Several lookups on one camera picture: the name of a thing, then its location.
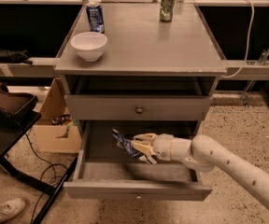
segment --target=black bag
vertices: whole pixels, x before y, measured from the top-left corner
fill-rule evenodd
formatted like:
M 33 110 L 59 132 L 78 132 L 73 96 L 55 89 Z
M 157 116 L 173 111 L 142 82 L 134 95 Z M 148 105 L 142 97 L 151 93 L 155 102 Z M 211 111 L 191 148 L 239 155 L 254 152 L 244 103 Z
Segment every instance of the black bag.
M 9 49 L 0 49 L 0 63 L 29 63 L 29 57 L 26 55 L 27 50 L 16 51 Z
M 35 108 L 38 99 L 24 92 L 9 92 L 0 84 L 0 121 L 8 126 L 20 126 L 25 116 Z

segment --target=closed drawer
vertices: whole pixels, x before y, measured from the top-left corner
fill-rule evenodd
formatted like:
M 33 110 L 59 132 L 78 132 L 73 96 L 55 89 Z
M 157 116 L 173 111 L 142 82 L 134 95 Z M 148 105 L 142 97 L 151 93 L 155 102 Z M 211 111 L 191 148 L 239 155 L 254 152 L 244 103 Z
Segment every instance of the closed drawer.
M 185 133 L 183 122 L 88 121 L 73 181 L 64 183 L 72 198 L 203 201 L 211 192 L 200 176 L 178 162 L 145 164 L 122 152 L 112 137 L 121 133 Z
M 72 117 L 95 120 L 203 120 L 212 97 L 66 95 Z

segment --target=green can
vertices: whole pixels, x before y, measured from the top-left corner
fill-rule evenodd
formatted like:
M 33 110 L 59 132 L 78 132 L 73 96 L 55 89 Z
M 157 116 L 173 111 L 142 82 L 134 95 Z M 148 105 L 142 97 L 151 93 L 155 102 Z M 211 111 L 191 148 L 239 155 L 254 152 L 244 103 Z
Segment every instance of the green can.
M 161 0 L 160 20 L 171 21 L 173 19 L 173 7 L 175 0 Z

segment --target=white shoe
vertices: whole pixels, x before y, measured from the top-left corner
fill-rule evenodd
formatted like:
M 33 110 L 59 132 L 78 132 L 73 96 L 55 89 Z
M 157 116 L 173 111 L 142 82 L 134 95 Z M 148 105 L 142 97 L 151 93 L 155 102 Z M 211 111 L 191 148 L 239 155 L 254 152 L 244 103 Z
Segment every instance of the white shoe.
M 21 198 L 0 203 L 0 223 L 8 221 L 19 214 L 26 206 L 26 201 Z

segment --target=white cable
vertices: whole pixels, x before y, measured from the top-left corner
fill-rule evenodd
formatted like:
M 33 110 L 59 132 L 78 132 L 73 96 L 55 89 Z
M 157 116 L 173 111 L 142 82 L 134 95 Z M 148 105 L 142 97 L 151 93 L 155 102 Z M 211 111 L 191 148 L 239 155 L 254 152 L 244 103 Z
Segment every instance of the white cable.
M 245 59 L 244 59 L 245 62 L 247 61 L 247 57 L 248 57 L 250 29 L 251 29 L 251 27 L 253 25 L 253 20 L 254 20 L 254 15 L 255 15 L 255 8 L 254 8 L 254 5 L 253 5 L 252 1 L 251 0 L 246 0 L 246 1 L 249 2 L 249 4 L 251 5 L 252 15 L 251 15 L 251 18 L 250 18 L 250 21 L 249 21 L 249 26 L 248 26 L 247 47 L 246 47 L 246 55 L 245 55 Z M 232 77 L 235 77 L 242 70 L 242 68 L 243 67 L 240 67 L 238 69 L 238 71 L 236 71 L 234 74 L 232 74 L 230 76 L 222 76 L 222 77 L 224 77 L 224 78 L 232 78 Z

